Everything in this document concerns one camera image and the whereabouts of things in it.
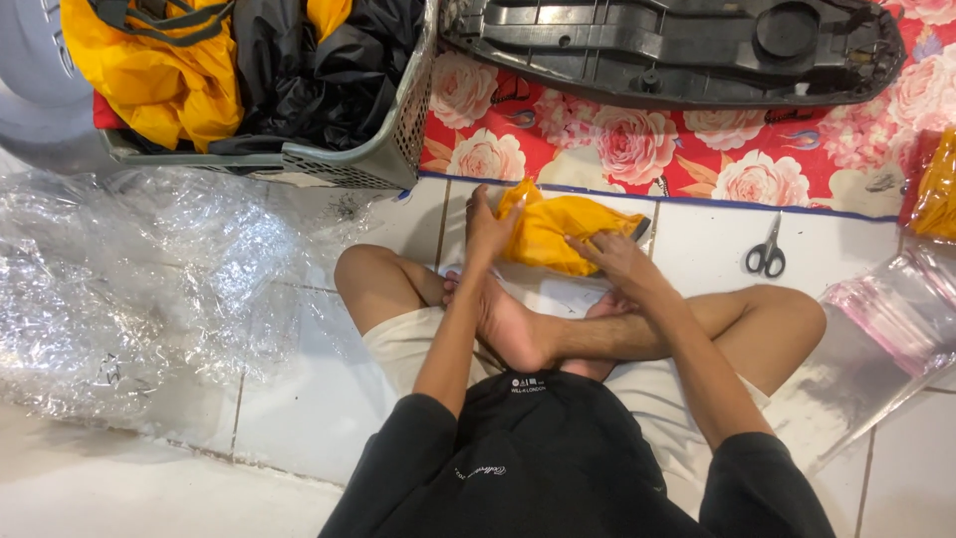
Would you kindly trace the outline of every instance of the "plastic laundry basket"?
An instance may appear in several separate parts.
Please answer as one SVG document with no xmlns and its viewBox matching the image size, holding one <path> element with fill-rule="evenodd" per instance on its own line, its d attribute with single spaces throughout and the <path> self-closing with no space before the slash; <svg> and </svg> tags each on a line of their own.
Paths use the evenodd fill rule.
<svg viewBox="0 0 956 538">
<path fill-rule="evenodd" d="M 123 140 L 112 129 L 101 129 L 100 138 L 113 159 L 135 167 L 212 169 L 299 187 L 411 189 L 418 181 L 418 166 L 422 157 L 437 18 L 437 0 L 426 0 L 422 35 L 408 61 L 395 102 L 385 115 L 379 132 L 372 140 L 354 149 L 331 151 L 286 143 L 281 153 L 242 156 L 200 153 L 149 155 Z"/>
</svg>

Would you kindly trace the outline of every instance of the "foot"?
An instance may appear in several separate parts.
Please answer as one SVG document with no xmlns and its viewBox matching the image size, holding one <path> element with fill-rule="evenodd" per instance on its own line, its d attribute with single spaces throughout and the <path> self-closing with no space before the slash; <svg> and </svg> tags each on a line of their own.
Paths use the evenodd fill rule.
<svg viewBox="0 0 956 538">
<path fill-rule="evenodd" d="M 445 274 L 445 304 L 454 299 L 454 290 L 460 281 L 461 275 L 454 271 Z M 509 295 L 493 275 L 486 276 L 478 337 L 512 370 L 534 373 L 551 365 L 548 340 L 542 334 L 540 323 L 543 318 L 545 316 L 532 312 Z"/>
<path fill-rule="evenodd" d="M 604 316 L 618 316 L 633 312 L 635 306 L 626 299 L 620 298 L 615 292 L 609 291 L 597 303 L 588 308 L 585 318 L 602 318 Z M 561 371 L 576 373 L 603 382 L 611 375 L 611 370 L 618 364 L 614 359 L 568 359 L 561 365 Z"/>
</svg>

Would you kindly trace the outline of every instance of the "red floral mat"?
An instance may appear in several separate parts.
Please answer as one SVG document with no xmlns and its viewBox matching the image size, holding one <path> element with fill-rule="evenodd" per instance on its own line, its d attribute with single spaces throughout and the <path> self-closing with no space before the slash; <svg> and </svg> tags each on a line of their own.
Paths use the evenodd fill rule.
<svg viewBox="0 0 956 538">
<path fill-rule="evenodd" d="M 900 78 L 827 109 L 624 109 L 440 50 L 422 173 L 892 220 L 919 132 L 956 121 L 956 0 L 885 4 L 902 14 Z"/>
</svg>

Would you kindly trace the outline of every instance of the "black t-shirt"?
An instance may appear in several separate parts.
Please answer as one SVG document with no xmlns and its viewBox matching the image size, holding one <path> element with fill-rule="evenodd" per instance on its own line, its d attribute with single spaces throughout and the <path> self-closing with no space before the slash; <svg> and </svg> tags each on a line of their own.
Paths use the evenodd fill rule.
<svg viewBox="0 0 956 538">
<path fill-rule="evenodd" d="M 468 389 L 459 420 L 399 400 L 320 538 L 834 536 L 783 443 L 726 439 L 700 523 L 667 499 L 641 428 L 602 384 L 543 370 Z"/>
</svg>

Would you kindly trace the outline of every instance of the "yellow plastic bag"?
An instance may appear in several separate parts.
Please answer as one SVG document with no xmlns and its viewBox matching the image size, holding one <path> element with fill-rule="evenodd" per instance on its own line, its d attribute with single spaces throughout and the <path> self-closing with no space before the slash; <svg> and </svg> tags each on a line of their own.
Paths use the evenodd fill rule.
<svg viewBox="0 0 956 538">
<path fill-rule="evenodd" d="M 321 43 L 336 28 L 341 26 L 352 12 L 352 0 L 309 0 L 306 16 L 315 25 L 318 42 Z"/>
<path fill-rule="evenodd" d="M 221 0 L 185 2 L 200 9 Z M 215 36 L 175 47 L 111 28 L 97 17 L 88 0 L 61 0 L 60 9 L 63 37 L 74 64 L 142 136 L 168 149 L 174 149 L 180 139 L 191 140 L 205 153 L 210 142 L 235 132 L 243 109 L 228 18 Z M 168 17 L 184 14 L 171 5 L 166 13 Z M 148 29 L 135 18 L 126 22 L 136 29 Z M 182 37 L 196 30 L 190 27 L 163 34 Z"/>
<path fill-rule="evenodd" d="M 943 133 L 920 181 L 913 217 L 907 225 L 919 235 L 956 244 L 956 127 Z"/>
<path fill-rule="evenodd" d="M 583 196 L 558 196 L 544 199 L 534 180 L 525 178 L 505 191 L 498 204 L 498 218 L 504 218 L 519 200 L 525 211 L 511 234 L 502 258 L 533 267 L 544 266 L 574 277 L 585 277 L 598 270 L 564 241 L 570 235 L 589 242 L 597 232 L 631 235 L 641 225 L 642 214 L 626 215 Z"/>
</svg>

